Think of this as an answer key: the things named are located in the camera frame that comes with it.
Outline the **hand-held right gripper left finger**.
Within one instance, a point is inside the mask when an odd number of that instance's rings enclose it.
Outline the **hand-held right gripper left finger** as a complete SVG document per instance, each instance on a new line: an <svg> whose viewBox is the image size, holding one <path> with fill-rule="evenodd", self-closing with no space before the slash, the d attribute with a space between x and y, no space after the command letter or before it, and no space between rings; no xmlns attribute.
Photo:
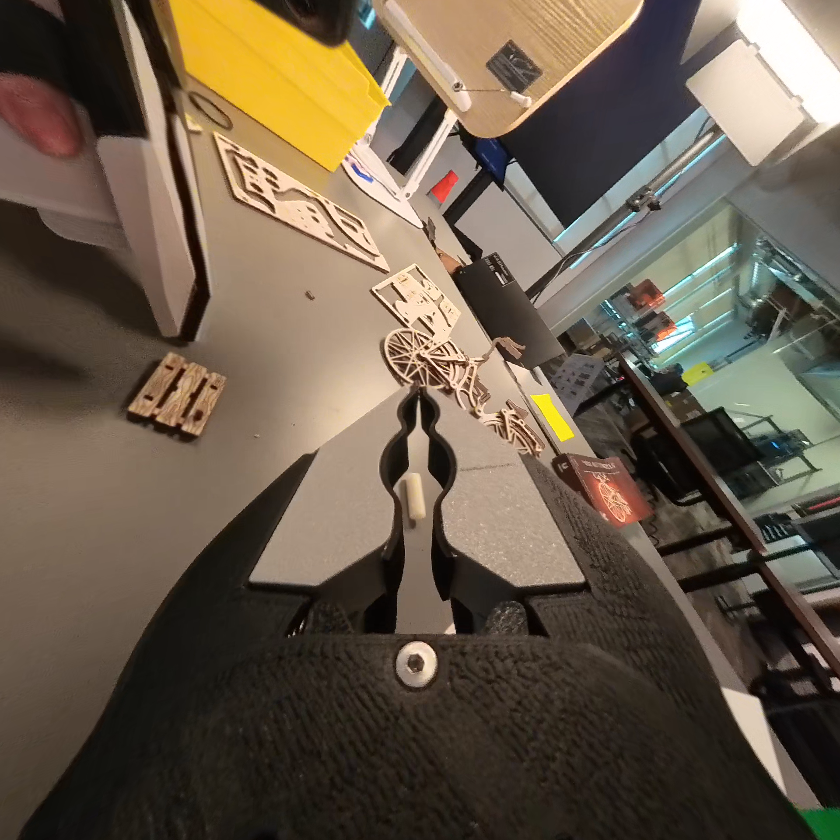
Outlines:
<svg viewBox="0 0 840 840"><path fill-rule="evenodd" d="M260 587L361 612L403 576L407 439L419 391L404 387L321 446L253 569Z"/></svg>

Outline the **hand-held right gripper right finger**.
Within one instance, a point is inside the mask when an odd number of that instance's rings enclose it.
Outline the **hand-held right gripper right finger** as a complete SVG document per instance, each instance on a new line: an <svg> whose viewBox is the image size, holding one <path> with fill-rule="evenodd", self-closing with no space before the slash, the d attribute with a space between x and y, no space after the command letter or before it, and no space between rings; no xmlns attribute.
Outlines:
<svg viewBox="0 0 840 840"><path fill-rule="evenodd" d="M432 566L444 600L575 592L585 577L510 444L439 392L422 389L429 472L441 486Z"/></svg>

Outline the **wooden bicycle model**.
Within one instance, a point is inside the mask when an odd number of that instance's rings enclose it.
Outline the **wooden bicycle model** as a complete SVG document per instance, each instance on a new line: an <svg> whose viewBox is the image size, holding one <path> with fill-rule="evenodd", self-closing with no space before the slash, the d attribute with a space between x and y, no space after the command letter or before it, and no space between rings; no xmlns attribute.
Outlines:
<svg viewBox="0 0 840 840"><path fill-rule="evenodd" d="M410 328L390 332L382 343L384 361L399 382L452 395L460 408L520 454L538 457L545 446L529 425L529 412L524 407L507 400L497 412L485 411L490 392L481 382L479 371L492 352L489 349L481 356L468 356L450 340L440 342Z"/></svg>

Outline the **small wooden parts sheet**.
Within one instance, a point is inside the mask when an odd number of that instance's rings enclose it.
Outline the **small wooden parts sheet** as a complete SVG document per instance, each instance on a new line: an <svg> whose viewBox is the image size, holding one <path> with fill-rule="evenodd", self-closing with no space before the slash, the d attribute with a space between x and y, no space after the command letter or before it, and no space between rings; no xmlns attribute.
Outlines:
<svg viewBox="0 0 840 840"><path fill-rule="evenodd" d="M371 294L403 326L447 341L461 310L417 264L396 272L371 289Z"/></svg>

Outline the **person's left hand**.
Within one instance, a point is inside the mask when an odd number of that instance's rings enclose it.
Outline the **person's left hand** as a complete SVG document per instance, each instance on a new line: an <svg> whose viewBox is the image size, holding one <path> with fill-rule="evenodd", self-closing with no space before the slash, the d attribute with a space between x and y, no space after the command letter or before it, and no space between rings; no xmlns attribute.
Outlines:
<svg viewBox="0 0 840 840"><path fill-rule="evenodd" d="M2 73L1 117L39 153L72 159L82 152L83 133L73 103L46 81Z"/></svg>

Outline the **yellow sticky note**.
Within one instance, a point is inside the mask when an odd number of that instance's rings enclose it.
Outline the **yellow sticky note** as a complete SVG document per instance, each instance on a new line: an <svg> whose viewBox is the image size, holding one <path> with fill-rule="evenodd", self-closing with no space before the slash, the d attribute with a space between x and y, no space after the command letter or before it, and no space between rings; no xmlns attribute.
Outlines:
<svg viewBox="0 0 840 840"><path fill-rule="evenodd" d="M574 429L554 404L551 394L530 395L528 399L536 407L544 425L547 425L558 441L565 443L575 437Z"/></svg>

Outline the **printed instruction sheet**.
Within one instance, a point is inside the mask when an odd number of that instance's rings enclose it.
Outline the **printed instruction sheet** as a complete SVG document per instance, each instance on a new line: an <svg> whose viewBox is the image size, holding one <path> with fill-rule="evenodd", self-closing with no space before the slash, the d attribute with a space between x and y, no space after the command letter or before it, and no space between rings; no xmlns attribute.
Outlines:
<svg viewBox="0 0 840 840"><path fill-rule="evenodd" d="M563 406L575 414L593 395L593 385L605 368L604 360L588 353L573 353L562 361L553 360L546 376Z"/></svg>

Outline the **yellow plastic bin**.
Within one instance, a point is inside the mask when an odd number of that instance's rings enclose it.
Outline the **yellow plastic bin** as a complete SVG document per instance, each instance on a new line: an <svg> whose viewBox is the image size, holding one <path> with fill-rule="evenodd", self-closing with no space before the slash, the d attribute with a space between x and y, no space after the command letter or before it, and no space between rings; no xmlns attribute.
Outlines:
<svg viewBox="0 0 840 840"><path fill-rule="evenodd" d="M251 1L174 1L186 71L330 172L390 102L349 45Z"/></svg>

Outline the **black flat pad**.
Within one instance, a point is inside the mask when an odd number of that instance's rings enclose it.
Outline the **black flat pad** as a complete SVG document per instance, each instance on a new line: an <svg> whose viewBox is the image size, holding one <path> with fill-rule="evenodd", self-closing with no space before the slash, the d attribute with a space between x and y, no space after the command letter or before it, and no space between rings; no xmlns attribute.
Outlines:
<svg viewBox="0 0 840 840"><path fill-rule="evenodd" d="M454 283L491 339L523 345L519 363L535 369L564 356L563 348L497 253L458 268Z"/></svg>

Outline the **black mesh office chair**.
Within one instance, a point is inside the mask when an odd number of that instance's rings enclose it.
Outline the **black mesh office chair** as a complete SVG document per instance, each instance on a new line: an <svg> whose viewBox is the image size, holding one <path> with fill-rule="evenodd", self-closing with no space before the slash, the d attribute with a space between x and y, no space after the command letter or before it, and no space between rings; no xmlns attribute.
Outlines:
<svg viewBox="0 0 840 840"><path fill-rule="evenodd" d="M724 408L681 425L710 466L740 501L764 493L772 481L761 466L763 454ZM703 501L696 472L668 438L637 433L631 447L637 476L678 507Z"/></svg>

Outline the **white paper with blue print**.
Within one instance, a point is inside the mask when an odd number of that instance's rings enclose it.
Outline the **white paper with blue print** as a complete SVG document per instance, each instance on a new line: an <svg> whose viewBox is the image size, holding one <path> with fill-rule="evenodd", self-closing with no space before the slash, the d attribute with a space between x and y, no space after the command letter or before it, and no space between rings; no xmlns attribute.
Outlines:
<svg viewBox="0 0 840 840"><path fill-rule="evenodd" d="M397 184L388 165L368 143L363 140L354 143L341 165L362 193L415 228L423 227L424 223L406 197L404 187Z"/></svg>

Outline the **long brown desk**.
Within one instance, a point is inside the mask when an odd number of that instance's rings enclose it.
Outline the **long brown desk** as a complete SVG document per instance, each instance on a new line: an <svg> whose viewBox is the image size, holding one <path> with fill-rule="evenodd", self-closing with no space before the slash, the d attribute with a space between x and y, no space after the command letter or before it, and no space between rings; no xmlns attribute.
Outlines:
<svg viewBox="0 0 840 840"><path fill-rule="evenodd" d="M618 352L616 360L624 383L632 389L653 428L659 435L670 440L683 458L688 460L697 474L700 494L719 518L728 523L726 528L715 531L710 540L715 541L737 535L747 544L752 555L757 558L757 573L772 594L772 601L776 602L803 631L809 642L825 660L829 671L835 677L839 677L839 649L835 636L830 633L823 620L805 598L767 567L766 562L770 558L769 551L754 520L714 471L698 446L678 424L648 379L638 372L633 363L627 361L623 353Z"/></svg>

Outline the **dark blue partition panel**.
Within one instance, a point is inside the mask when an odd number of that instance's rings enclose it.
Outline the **dark blue partition panel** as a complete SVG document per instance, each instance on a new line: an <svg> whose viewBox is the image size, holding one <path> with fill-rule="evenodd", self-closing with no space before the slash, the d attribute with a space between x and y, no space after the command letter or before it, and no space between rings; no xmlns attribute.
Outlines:
<svg viewBox="0 0 840 840"><path fill-rule="evenodd" d="M697 108L687 92L599 102L561 91L500 141L568 227Z"/></svg>

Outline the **green plastic bin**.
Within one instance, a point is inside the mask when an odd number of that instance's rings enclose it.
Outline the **green plastic bin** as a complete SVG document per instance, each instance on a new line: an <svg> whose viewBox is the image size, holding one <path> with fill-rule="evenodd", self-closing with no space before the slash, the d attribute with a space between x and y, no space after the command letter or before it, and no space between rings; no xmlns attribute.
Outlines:
<svg viewBox="0 0 840 840"><path fill-rule="evenodd" d="M795 810L808 825L816 839L839 839L840 811L838 807L799 808Z"/></svg>

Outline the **white rectangular light panel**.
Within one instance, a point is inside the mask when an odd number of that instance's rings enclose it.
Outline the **white rectangular light panel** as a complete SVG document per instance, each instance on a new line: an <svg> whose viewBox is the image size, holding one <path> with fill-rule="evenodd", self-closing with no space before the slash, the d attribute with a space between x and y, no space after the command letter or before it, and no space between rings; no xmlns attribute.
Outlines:
<svg viewBox="0 0 840 840"><path fill-rule="evenodd" d="M699 68L686 87L751 167L783 161L837 126L816 121L741 39Z"/></svg>

